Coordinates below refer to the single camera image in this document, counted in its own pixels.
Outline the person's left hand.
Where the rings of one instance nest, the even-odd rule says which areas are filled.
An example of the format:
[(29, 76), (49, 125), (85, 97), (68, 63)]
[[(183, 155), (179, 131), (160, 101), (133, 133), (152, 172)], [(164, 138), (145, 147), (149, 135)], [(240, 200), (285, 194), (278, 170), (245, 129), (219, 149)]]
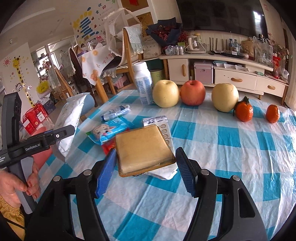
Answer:
[(38, 172), (39, 168), (34, 162), (32, 173), (27, 179), (27, 184), (24, 184), (14, 174), (6, 170), (1, 170), (1, 197), (3, 197), (4, 201), (13, 208), (19, 208), (21, 206), (21, 201), (16, 191), (26, 192), (28, 196), (38, 199), (41, 194)]

